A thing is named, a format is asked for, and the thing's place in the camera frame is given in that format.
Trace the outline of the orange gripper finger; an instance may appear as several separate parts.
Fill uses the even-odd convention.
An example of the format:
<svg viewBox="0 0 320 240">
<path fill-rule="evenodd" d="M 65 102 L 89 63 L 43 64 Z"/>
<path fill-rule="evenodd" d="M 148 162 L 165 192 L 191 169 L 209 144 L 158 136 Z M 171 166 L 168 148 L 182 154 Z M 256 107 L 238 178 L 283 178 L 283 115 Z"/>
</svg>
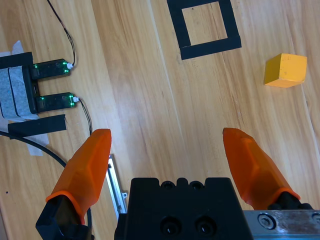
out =
<svg viewBox="0 0 320 240">
<path fill-rule="evenodd" d="M 311 210 L 301 203 L 274 161 L 238 128 L 222 132 L 225 154 L 240 197 L 254 210 Z"/>
<path fill-rule="evenodd" d="M 66 163 L 37 222 L 43 240 L 93 240 L 91 206 L 100 197 L 112 145 L 110 129 L 96 129 Z"/>
</svg>

